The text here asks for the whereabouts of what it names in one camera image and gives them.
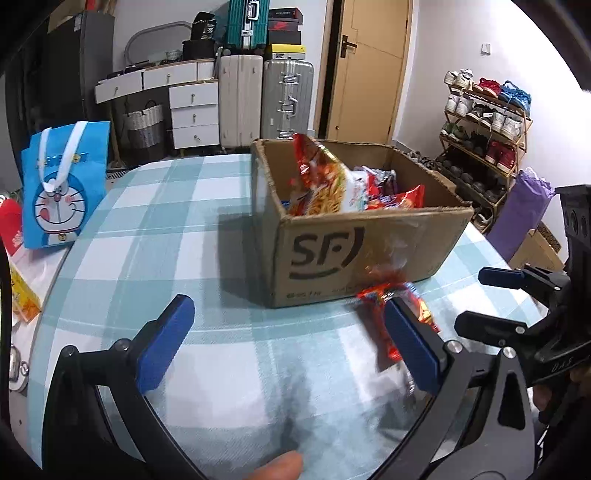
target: cardboard box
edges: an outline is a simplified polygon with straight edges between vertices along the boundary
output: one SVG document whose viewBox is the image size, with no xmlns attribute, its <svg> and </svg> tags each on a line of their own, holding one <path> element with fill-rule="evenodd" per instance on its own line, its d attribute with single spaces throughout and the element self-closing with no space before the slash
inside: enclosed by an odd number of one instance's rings
<svg viewBox="0 0 591 480">
<path fill-rule="evenodd" d="M 281 201 L 298 175 L 292 140 L 252 144 L 252 212 L 270 305 L 283 307 L 354 296 L 377 265 L 410 281 L 431 277 L 466 228 L 473 210 L 429 170 L 393 147 L 323 141 L 349 168 L 398 175 L 401 190 L 425 185 L 426 208 L 287 215 Z"/>
<path fill-rule="evenodd" d="M 509 262 L 511 268 L 523 268 L 528 263 L 533 267 L 541 267 L 550 271 L 558 271 L 564 268 L 562 260 L 541 233 L 530 230 L 525 240 L 515 252 Z"/>
</svg>

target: purple bag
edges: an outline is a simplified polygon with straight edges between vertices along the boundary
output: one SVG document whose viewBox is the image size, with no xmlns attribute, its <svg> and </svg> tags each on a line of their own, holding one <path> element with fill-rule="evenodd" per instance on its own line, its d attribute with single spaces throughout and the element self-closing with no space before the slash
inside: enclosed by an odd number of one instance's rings
<svg viewBox="0 0 591 480">
<path fill-rule="evenodd" d="M 527 232 L 538 227 L 550 200 L 552 185 L 538 178 L 534 170 L 520 170 L 505 206 L 486 239 L 506 262 L 513 258 Z"/>
</svg>

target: table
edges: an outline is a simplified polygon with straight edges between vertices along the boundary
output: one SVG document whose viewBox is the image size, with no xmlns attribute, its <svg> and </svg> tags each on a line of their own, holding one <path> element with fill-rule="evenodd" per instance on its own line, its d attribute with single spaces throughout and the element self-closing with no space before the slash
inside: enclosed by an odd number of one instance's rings
<svg viewBox="0 0 591 480">
<path fill-rule="evenodd" d="M 241 479 L 297 449 L 305 480 L 365 479 L 403 438 L 424 401 L 408 395 L 403 365 L 384 369 L 365 307 L 355 299 L 261 306 L 249 171 L 250 155 L 152 163 L 100 204 L 56 280 L 34 346 L 28 418 L 37 462 L 62 347 L 105 349 L 132 338 L 177 293 L 194 300 L 194 325 L 148 398 L 210 477 Z M 481 286 L 485 265 L 506 266 L 468 224 L 439 272 L 417 284 L 444 339 L 456 337 L 454 319 L 466 309 L 528 324 L 540 318 L 524 292 Z M 102 395 L 119 444 L 134 453 Z M 462 415 L 444 450 L 461 425 Z"/>
</svg>

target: white wall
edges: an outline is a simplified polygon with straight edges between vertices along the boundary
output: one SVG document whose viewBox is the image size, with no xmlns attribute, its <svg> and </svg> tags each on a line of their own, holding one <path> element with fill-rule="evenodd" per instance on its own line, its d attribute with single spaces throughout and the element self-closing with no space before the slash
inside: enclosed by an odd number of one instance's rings
<svg viewBox="0 0 591 480">
<path fill-rule="evenodd" d="M 4 75 L 2 75 L 0 77 L 0 190 L 14 192 L 22 188 L 22 183 L 8 133 L 4 85 Z"/>
<path fill-rule="evenodd" d="M 492 55 L 482 56 L 482 43 Z M 566 63 L 538 27 L 511 0 L 420 0 L 408 96 L 395 140 L 430 157 L 442 151 L 439 130 L 449 91 L 448 70 L 511 80 L 532 95 L 528 153 L 531 166 L 554 187 L 591 183 L 591 94 L 583 92 Z M 555 197 L 544 222 L 567 242 Z"/>
<path fill-rule="evenodd" d="M 225 3 L 225 0 L 119 0 L 115 9 L 113 69 L 120 70 L 125 67 L 125 45 L 140 30 L 171 22 L 192 23 L 198 12 L 214 11 Z M 314 65 L 316 77 L 309 123 L 309 128 L 312 128 L 318 88 L 317 75 L 322 54 L 326 0 L 271 0 L 271 8 L 282 7 L 297 7 L 304 15 L 304 24 L 300 27 L 301 41 L 307 49 L 306 60 Z"/>
</svg>

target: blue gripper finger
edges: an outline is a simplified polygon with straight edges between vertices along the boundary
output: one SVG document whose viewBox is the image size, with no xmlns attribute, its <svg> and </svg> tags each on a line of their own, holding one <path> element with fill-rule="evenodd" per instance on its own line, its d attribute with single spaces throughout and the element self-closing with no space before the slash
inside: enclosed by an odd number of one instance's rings
<svg viewBox="0 0 591 480">
<path fill-rule="evenodd" d="M 440 386 L 439 362 L 418 332 L 418 320 L 408 318 L 390 300 L 384 308 L 384 324 L 417 387 L 431 395 L 437 395 Z"/>
<path fill-rule="evenodd" d="M 519 290 L 525 285 L 525 274 L 521 270 L 484 267 L 478 274 L 478 281 L 492 287 Z"/>
</svg>

